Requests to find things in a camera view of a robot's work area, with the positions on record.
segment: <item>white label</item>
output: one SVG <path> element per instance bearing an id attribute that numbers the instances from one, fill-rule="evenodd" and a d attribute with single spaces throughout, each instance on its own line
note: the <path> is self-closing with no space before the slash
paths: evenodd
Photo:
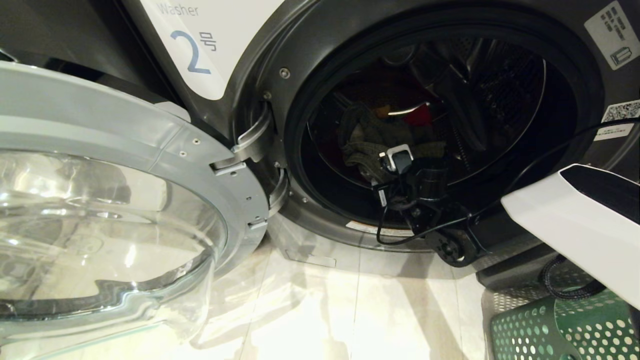
<path id="1" fill-rule="evenodd" d="M 357 221 L 349 222 L 346 225 L 346 227 L 348 227 L 350 229 L 362 231 L 363 233 L 369 233 L 369 234 L 378 233 L 378 228 L 377 227 L 371 226 L 371 225 L 367 225 L 367 224 L 363 224 L 363 223 L 357 222 Z M 401 237 L 401 238 L 408 238 L 410 236 L 415 235 L 413 233 L 413 231 L 411 231 L 411 230 L 387 229 L 385 227 L 383 227 L 382 230 L 380 230 L 380 234 L 381 235 L 385 235 L 385 236 L 398 236 L 398 237 Z"/>
<path id="2" fill-rule="evenodd" d="M 187 86 L 222 98 L 240 57 L 284 0 L 141 0 Z"/>
<path id="3" fill-rule="evenodd" d="M 617 1 L 587 20 L 584 27 L 614 70 L 640 54 L 640 41 Z"/>
<path id="4" fill-rule="evenodd" d="M 602 122 L 621 120 L 629 117 L 640 116 L 640 100 L 623 102 L 621 104 L 609 105 L 602 117 Z M 627 136 L 633 128 L 633 124 L 622 124 L 604 127 L 598 130 L 598 134 L 593 141 L 621 138 Z"/>

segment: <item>black cable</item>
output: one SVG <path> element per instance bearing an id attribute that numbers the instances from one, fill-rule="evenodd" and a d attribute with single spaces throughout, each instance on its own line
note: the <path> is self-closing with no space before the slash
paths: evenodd
<path id="1" fill-rule="evenodd" d="M 378 243 L 382 244 L 382 245 L 390 245 L 390 246 L 394 246 L 394 245 L 402 245 L 402 244 L 406 244 L 410 241 L 419 239 L 425 235 L 427 235 L 428 233 L 431 233 L 433 231 L 436 230 L 440 230 L 443 227 L 447 227 L 450 225 L 454 225 L 457 224 L 459 222 L 465 221 L 467 219 L 471 219 L 474 217 L 477 217 L 478 215 L 480 215 L 481 213 L 483 213 L 484 211 L 486 211 L 487 209 L 491 208 L 492 206 L 496 205 L 497 203 L 500 202 L 500 200 L 502 199 L 503 196 L 507 195 L 509 192 L 511 192 L 511 190 L 513 189 L 513 187 L 516 185 L 516 183 L 518 182 L 518 180 L 520 180 L 520 178 L 522 178 L 522 176 L 528 172 L 533 166 L 535 166 L 535 164 L 539 163 L 541 160 L 543 160 L 544 158 L 546 158 L 547 156 L 555 153 L 556 151 L 566 147 L 567 145 L 569 145 L 572 141 L 574 141 L 576 138 L 590 132 L 590 131 L 594 131 L 597 129 L 601 129 L 603 127 L 609 127 L 609 126 L 615 126 L 615 125 L 622 125 L 622 124 L 638 124 L 640 123 L 640 117 L 635 117 L 635 118 L 627 118 L 627 119 L 621 119 L 621 120 L 613 120 L 613 121 L 607 121 L 607 122 L 603 122 L 597 125 L 593 125 L 593 126 L 589 126 L 581 131 L 578 131 L 577 133 L 573 134 L 571 136 L 571 138 L 567 139 L 566 141 L 560 143 L 559 145 L 553 147 L 551 150 L 545 152 L 544 154 L 538 156 L 536 159 L 534 159 L 532 162 L 529 163 L 529 165 L 527 165 L 527 167 L 525 167 L 514 179 L 513 181 L 509 184 L 509 186 L 507 186 L 506 190 L 502 193 L 502 195 L 500 197 L 498 197 L 498 199 L 496 199 L 495 201 L 493 201 L 491 204 L 485 206 L 483 209 L 481 209 L 480 211 L 477 211 L 473 214 L 469 214 L 466 217 L 463 218 L 459 218 L 444 224 L 440 224 L 438 226 L 432 227 L 430 229 L 426 229 L 424 231 L 421 231 L 419 234 L 413 235 L 411 237 L 399 240 L 399 241 L 382 241 L 380 239 L 380 231 L 382 230 L 382 225 L 385 221 L 385 217 L 387 215 L 387 208 L 388 205 L 385 206 L 385 209 L 383 210 L 382 215 L 380 216 L 380 221 L 378 222 L 378 231 L 376 233 L 376 240 L 378 241 Z"/>
<path id="2" fill-rule="evenodd" d="M 566 257 L 562 255 L 556 256 L 542 268 L 538 280 L 544 285 L 545 289 L 556 299 L 562 300 L 580 300 L 598 295 L 603 292 L 606 287 L 597 280 L 591 281 L 589 284 L 575 290 L 560 291 L 556 290 L 551 284 L 551 270 L 566 261 Z"/>

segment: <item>white floor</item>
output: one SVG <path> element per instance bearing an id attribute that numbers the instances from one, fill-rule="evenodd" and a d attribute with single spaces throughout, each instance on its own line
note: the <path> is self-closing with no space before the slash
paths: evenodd
<path id="1" fill-rule="evenodd" d="M 286 260 L 266 242 L 214 283 L 190 343 L 160 327 L 56 359 L 487 359 L 482 292 L 474 275 L 349 273 Z"/>

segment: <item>green laundry basket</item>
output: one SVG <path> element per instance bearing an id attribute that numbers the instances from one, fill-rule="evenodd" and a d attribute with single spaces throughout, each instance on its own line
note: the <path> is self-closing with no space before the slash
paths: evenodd
<path id="1" fill-rule="evenodd" d="M 613 292 L 546 297 L 491 320 L 496 360 L 640 360 L 627 304 Z"/>

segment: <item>number 2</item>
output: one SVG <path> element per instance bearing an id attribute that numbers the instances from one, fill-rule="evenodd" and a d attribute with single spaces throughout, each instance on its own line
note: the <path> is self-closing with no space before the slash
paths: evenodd
<path id="1" fill-rule="evenodd" d="M 191 50 L 193 51 L 191 55 L 191 62 L 189 62 L 189 66 L 187 66 L 187 70 L 190 72 L 198 72 L 200 74 L 211 74 L 209 69 L 199 69 L 196 67 L 198 63 L 198 44 L 196 44 L 195 40 L 191 37 L 191 35 L 185 33 L 184 31 L 176 30 L 171 33 L 171 37 L 175 40 L 177 37 L 184 37 L 189 40 L 189 44 L 191 44 Z"/>

